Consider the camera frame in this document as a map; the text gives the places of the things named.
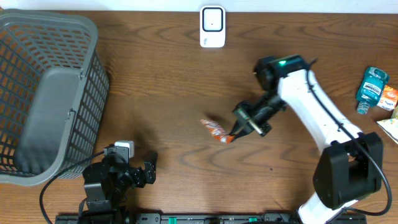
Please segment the yellow snack bag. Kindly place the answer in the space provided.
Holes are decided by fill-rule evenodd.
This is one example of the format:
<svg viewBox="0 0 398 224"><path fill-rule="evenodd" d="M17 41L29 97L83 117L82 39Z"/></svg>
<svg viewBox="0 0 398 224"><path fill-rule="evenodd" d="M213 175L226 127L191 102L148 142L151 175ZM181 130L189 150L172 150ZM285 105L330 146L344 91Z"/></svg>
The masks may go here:
<svg viewBox="0 0 398 224"><path fill-rule="evenodd" d="M389 119L378 121L378 126L396 143L398 144L398 119L396 107Z"/></svg>

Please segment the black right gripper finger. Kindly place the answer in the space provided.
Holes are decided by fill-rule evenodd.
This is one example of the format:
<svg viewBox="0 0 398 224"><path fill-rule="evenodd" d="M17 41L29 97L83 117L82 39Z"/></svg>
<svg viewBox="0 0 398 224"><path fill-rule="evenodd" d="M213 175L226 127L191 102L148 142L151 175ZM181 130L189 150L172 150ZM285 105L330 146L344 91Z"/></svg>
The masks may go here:
<svg viewBox="0 0 398 224"><path fill-rule="evenodd" d="M232 130L229 132L230 136L234 136L235 133L239 132L240 130L244 129L246 126L246 123L244 121L237 120L234 125Z"/></svg>
<svg viewBox="0 0 398 224"><path fill-rule="evenodd" d="M248 134L251 134L252 132L253 132L253 129L251 129L251 128L249 128L249 129L248 129L248 128L244 128L244 129L242 129L242 130L240 130L239 132L237 132L237 133L234 134L234 138L233 138L232 142L235 141L235 140L237 140L238 138L247 136Z"/></svg>

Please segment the small orange snack packet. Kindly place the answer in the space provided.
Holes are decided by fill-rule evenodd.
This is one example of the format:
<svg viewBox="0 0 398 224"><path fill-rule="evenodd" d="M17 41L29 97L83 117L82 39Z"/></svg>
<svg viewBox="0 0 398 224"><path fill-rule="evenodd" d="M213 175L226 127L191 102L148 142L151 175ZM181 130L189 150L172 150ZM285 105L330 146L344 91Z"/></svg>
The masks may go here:
<svg viewBox="0 0 398 224"><path fill-rule="evenodd" d="M396 89L386 85L377 106L388 111L394 110L397 104L397 94Z"/></svg>

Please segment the blue liquid bottle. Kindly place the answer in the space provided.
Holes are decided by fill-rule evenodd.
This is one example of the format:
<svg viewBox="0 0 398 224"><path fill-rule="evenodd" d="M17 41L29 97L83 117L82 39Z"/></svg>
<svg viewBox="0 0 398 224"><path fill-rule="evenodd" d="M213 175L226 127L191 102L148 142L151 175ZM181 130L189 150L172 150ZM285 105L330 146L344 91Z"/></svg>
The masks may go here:
<svg viewBox="0 0 398 224"><path fill-rule="evenodd" d="M366 114L370 108L379 103L389 79L389 75L380 68L368 67L365 70L362 84L356 94L359 114Z"/></svg>

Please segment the orange Top chocolate bar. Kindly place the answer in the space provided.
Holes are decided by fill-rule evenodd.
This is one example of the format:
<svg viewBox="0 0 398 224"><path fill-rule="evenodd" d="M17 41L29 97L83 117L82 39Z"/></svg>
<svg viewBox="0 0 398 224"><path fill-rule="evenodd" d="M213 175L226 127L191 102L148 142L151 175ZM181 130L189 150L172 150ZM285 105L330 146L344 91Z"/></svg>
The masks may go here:
<svg viewBox="0 0 398 224"><path fill-rule="evenodd" d="M227 134L221 125L216 121L210 119L201 119L200 122L208 129L214 139L225 144L233 142L235 135Z"/></svg>

